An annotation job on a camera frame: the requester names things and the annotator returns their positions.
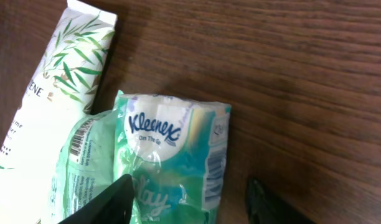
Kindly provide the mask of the white tube gold cap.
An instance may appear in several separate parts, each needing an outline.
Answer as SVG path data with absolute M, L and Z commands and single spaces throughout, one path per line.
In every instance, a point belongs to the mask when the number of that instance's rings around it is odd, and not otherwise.
M 57 159 L 92 108 L 117 15 L 70 0 L 0 150 L 0 223 L 39 223 Z

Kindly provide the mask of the teal wet wipes pack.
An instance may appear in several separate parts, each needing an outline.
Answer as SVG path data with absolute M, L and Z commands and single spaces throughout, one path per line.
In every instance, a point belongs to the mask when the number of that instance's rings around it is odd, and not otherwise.
M 119 90 L 112 110 L 80 119 L 56 163 L 40 223 L 60 223 L 113 183 L 115 126 Z

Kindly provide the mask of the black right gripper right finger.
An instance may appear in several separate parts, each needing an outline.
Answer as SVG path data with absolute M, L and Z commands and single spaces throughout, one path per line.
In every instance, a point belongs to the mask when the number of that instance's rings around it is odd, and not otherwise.
M 247 180 L 245 204 L 250 224 L 314 224 L 255 177 Z

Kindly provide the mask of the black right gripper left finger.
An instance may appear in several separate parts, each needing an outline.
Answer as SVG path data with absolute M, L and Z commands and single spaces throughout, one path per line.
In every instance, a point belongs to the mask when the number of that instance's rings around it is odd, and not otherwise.
M 129 224 L 133 200 L 132 176 L 125 174 L 59 224 Z

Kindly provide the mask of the green tissue pack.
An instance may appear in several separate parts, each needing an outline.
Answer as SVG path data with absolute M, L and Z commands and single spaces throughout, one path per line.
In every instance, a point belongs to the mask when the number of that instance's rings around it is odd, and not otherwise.
M 132 178 L 132 223 L 217 221 L 231 109 L 175 96 L 118 97 L 113 173 Z

